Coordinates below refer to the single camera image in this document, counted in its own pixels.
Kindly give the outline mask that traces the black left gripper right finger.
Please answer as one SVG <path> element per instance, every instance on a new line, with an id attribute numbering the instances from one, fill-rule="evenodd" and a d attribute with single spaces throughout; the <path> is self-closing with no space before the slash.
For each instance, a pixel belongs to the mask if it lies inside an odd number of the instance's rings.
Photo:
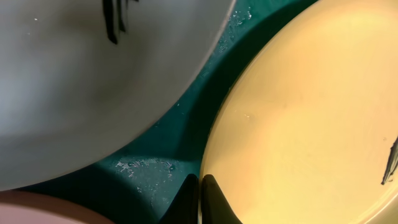
<path id="1" fill-rule="evenodd" d="M 202 178 L 201 214 L 202 224 L 242 224 L 211 174 Z"/>

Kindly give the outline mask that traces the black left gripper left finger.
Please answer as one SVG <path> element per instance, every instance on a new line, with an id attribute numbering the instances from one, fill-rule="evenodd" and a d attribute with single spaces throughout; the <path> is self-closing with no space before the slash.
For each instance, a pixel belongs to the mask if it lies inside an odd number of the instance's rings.
<path id="1" fill-rule="evenodd" d="M 198 177 L 189 174 L 159 224 L 198 224 Z"/>

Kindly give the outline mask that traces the yellow plate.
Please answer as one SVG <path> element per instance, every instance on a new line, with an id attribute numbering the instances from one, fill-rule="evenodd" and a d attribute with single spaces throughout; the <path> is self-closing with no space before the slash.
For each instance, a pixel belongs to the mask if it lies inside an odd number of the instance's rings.
<path id="1" fill-rule="evenodd" d="M 228 93 L 201 175 L 243 223 L 397 222 L 397 1 L 318 1 Z"/>

